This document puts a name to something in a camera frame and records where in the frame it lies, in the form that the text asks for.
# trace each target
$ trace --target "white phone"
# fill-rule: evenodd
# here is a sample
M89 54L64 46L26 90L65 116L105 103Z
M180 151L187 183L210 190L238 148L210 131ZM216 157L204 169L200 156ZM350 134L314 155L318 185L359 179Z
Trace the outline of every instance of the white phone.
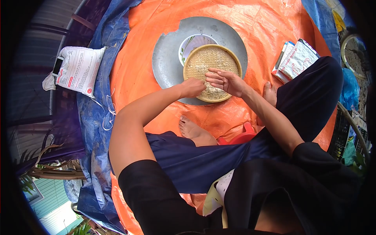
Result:
M63 63L64 58L58 56L55 62L55 66L53 67L52 75L57 77L60 71L61 64Z

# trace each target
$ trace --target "wooden beam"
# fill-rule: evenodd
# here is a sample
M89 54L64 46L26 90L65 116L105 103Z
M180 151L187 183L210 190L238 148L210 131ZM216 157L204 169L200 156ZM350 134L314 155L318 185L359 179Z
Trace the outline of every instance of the wooden beam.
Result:
M86 179L85 175L82 171L62 171L62 170L53 170L53 169L39 169L33 167L32 170L28 174L29 176L35 178L43 178L43 179Z
M85 20L81 16L78 16L74 13L72 14L72 19L80 22L81 24L83 24L84 26L88 27L89 29L91 29L93 31L95 31L95 29L97 28L94 24L90 23L89 21Z

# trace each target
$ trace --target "blue tarp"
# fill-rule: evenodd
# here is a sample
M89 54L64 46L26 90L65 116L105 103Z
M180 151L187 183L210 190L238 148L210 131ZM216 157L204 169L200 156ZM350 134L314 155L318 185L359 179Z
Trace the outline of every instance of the blue tarp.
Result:
M120 47L129 32L128 11L137 6L141 0L112 0L105 15L100 21L90 48L99 49L108 46L99 67L94 96L103 107L89 97L77 93L82 136L85 142L86 157L81 159L81 166L87 182L80 190L77 209L98 224L124 233L111 198L110 165L107 158L111 130L109 122L113 115L108 106L110 96L109 74ZM337 30L330 8L324 0L302 0L303 6L324 36L329 49L338 61L340 48Z
M341 50L332 9L325 0L302 0L302 5L323 36L332 57L341 64Z

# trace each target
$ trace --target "right hand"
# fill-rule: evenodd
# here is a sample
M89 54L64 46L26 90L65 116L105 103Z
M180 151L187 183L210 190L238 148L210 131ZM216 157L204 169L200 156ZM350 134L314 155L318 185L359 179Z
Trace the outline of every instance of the right hand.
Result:
M247 84L238 75L219 68L209 68L210 72L205 73L206 81L213 87L224 90L230 95L241 97Z
M180 99L197 97L203 90L206 89L204 81L201 81L195 77L190 77L177 86L180 87Z

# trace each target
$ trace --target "white bowl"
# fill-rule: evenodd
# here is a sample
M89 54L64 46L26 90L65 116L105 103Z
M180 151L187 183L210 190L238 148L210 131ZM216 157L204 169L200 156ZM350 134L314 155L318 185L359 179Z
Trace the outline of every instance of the white bowl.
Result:
M184 66L185 60L189 56L191 51L207 44L218 43L214 38L205 34L194 34L184 39L184 41L180 44L178 51L179 61L182 64L182 66Z

